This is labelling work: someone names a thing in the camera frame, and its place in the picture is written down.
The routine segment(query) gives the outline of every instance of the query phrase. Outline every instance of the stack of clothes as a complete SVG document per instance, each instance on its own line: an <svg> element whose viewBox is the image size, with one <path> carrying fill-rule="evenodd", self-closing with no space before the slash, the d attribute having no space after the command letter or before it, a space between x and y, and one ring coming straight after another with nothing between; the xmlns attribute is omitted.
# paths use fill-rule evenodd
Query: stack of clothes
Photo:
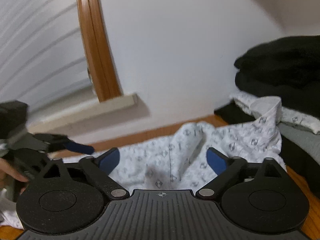
<svg viewBox="0 0 320 240"><path fill-rule="evenodd" d="M249 49L235 61L236 86L243 92L215 111L230 124L251 122L257 97L282 100L280 156L304 176L320 198L320 36L285 37Z"/></svg>

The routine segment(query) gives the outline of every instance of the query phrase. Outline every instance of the crosshair logo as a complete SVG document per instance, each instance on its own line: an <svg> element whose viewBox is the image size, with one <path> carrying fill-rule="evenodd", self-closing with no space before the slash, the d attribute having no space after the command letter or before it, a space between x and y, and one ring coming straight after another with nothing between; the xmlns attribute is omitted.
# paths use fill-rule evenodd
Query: crosshair logo
<svg viewBox="0 0 320 240"><path fill-rule="evenodd" d="M158 194L160 197L165 197L167 195L167 193L161 192Z"/></svg>

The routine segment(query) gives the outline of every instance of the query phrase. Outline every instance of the wooden table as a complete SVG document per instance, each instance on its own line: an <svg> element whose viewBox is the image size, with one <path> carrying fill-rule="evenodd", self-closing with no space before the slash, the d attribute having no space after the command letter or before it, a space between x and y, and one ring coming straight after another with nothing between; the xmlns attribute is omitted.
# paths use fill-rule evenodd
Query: wooden table
<svg viewBox="0 0 320 240"><path fill-rule="evenodd" d="M190 122L199 122L205 121L213 124L215 127L227 125L219 116L210 115L205 118L191 120ZM145 131L133 135L128 135L112 140L107 140L104 142L99 142L93 144L96 151L103 151L110 149L112 147L122 147L129 144L143 142L145 140L149 140L159 136L171 135L174 134L183 123L174 124L167 127L158 128L151 131ZM57 154L57 157L69 157L73 156L75 153L62 151ZM303 193L307 196L310 203L310 211L309 215L302 227L302 232L304 232L307 236L309 236L312 240L316 240L320 238L320 200L313 195L310 191L306 180L295 173L290 167L287 166L288 174L291 178L297 183L297 185L301 188ZM0 228L0 239L8 239L14 240L18 235L22 233L22 230L18 230L11 227L1 227Z"/></svg>

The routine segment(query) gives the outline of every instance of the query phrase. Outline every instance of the gray ribbed plate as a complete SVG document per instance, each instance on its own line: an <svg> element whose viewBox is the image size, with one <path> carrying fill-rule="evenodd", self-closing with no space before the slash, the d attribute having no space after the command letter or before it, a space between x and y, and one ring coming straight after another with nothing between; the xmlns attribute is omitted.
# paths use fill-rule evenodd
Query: gray ribbed plate
<svg viewBox="0 0 320 240"><path fill-rule="evenodd" d="M60 236L26 231L19 240L307 240L299 231L259 235L230 223L212 201L199 200L189 190L135 190L125 200L112 201L92 225Z"/></svg>

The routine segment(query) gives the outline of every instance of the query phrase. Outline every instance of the ribbed surface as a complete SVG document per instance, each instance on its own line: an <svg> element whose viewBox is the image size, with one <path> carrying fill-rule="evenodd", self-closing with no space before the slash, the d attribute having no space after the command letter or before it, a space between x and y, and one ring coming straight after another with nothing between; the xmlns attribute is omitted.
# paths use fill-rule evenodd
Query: ribbed surface
<svg viewBox="0 0 320 240"><path fill-rule="evenodd" d="M0 4L0 101L36 109L90 85L76 0Z"/></svg>
<svg viewBox="0 0 320 240"><path fill-rule="evenodd" d="M307 240L295 231L264 236L242 230L221 214L214 202L194 198L190 191L136 190L132 197L113 201L89 227L65 236L42 236L27 231L19 240Z"/></svg>

